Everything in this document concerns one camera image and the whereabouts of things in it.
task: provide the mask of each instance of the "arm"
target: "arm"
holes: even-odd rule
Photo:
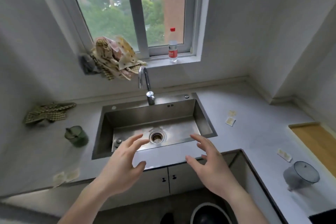
[[[207,155],[205,165],[191,156],[186,156],[187,163],[195,170],[200,180],[211,192],[225,199],[231,206],[239,224],[268,224],[268,221],[255,205],[250,195],[240,186],[223,156],[212,142],[200,135],[191,135],[197,146]]]
[[[122,142],[113,153],[100,175],[86,186],[76,202],[58,224],[91,224],[99,209],[112,195],[128,190],[139,179],[146,162],[132,166],[135,152],[149,140],[138,140],[142,134]]]

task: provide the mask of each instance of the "countertop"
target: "countertop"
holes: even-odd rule
[[[336,207],[336,180],[325,167],[305,149],[290,124],[312,122],[302,110],[291,103],[269,105],[245,82],[209,86],[156,94],[156,97],[196,92],[218,136],[211,138],[220,152],[243,149],[288,223],[311,222],[307,216]],[[81,181],[95,178],[108,158],[92,160],[102,107],[122,102],[143,100],[133,97],[123,100],[80,104],[68,112],[68,118],[45,128],[28,131],[12,145],[2,158],[0,196],[51,187],[53,176],[61,171],[80,169]],[[225,124],[230,110],[236,112],[233,127]],[[74,148],[64,138],[66,127],[80,125],[90,138],[87,146]],[[278,148],[291,154],[286,162],[276,152]],[[185,155],[200,157],[195,142],[169,145],[136,152],[133,165],[147,162],[146,169],[185,161]],[[309,189],[289,192],[282,173],[295,161],[313,165],[321,180]]]

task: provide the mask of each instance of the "sink drain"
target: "sink drain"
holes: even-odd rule
[[[149,140],[152,143],[161,143],[165,139],[165,134],[162,131],[153,131],[149,135]]]

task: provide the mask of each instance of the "sink basin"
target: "sink basin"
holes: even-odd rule
[[[146,150],[192,141],[190,134],[217,136],[196,93],[104,106],[92,159],[105,158],[132,135],[143,133]]]

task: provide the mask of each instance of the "faucet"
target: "faucet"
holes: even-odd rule
[[[139,69],[139,89],[142,89],[142,75],[145,74],[145,79],[146,79],[146,85],[147,85],[147,90],[148,92],[146,93],[147,96],[147,101],[149,105],[155,104],[155,97],[153,91],[151,91],[151,85],[149,84],[149,77],[148,77],[148,72],[147,68],[144,66],[141,66]]]

